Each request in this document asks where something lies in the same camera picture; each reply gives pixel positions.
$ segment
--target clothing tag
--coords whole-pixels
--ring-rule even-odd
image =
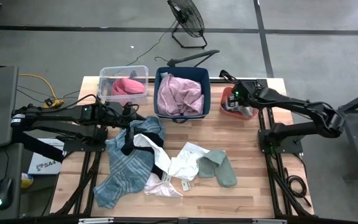
[[[190,183],[182,181],[181,182],[181,187],[183,187],[183,191],[188,191],[188,190],[190,190]]]
[[[162,182],[164,183],[170,183],[171,182],[171,176],[168,175],[166,172],[162,174]]]

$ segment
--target pink towel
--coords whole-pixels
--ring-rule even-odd
[[[144,85],[129,78],[119,78],[112,84],[111,94],[113,96],[142,94],[146,92]]]
[[[203,114],[204,95],[201,85],[186,78],[175,78],[172,74],[162,79],[158,89],[158,112],[163,115],[196,116]]]

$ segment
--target wooden table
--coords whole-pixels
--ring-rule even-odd
[[[87,94],[96,94],[99,77],[84,77],[79,98]],[[281,94],[286,94],[281,78],[268,78],[268,86]],[[225,150],[237,176],[237,185],[233,188],[220,187],[215,178],[191,181],[191,190],[184,192],[181,181],[172,178],[174,187],[184,195],[183,198],[165,198],[143,192],[121,197],[113,209],[99,208],[93,202],[92,217],[192,217],[192,218],[270,218],[274,217],[267,169],[264,155],[259,151],[257,117],[250,121],[232,118],[219,112],[221,95],[230,84],[211,84],[211,111],[202,120],[176,124],[164,121],[167,137],[164,149],[169,156],[176,156],[186,142],[192,142],[205,149]],[[154,85],[149,83],[148,105],[141,106],[138,113],[142,116],[155,115],[153,107]],[[80,104],[94,103],[87,98]],[[273,108],[276,122],[292,124],[291,113]],[[113,138],[118,129],[109,130]],[[293,155],[283,154],[283,164],[290,175],[298,175],[306,182],[302,163]],[[84,152],[74,152],[63,161],[57,182],[51,212],[57,211],[69,199],[76,189],[81,173]],[[102,153],[98,172],[99,185],[110,173],[107,152]],[[284,212],[282,191],[277,186],[280,208]],[[85,209],[88,187],[84,190],[81,212]],[[313,213],[303,199],[299,202]]]

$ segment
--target computer mouse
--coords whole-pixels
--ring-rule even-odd
[[[0,180],[0,210],[9,208],[12,204],[12,188],[13,180],[3,178]]]

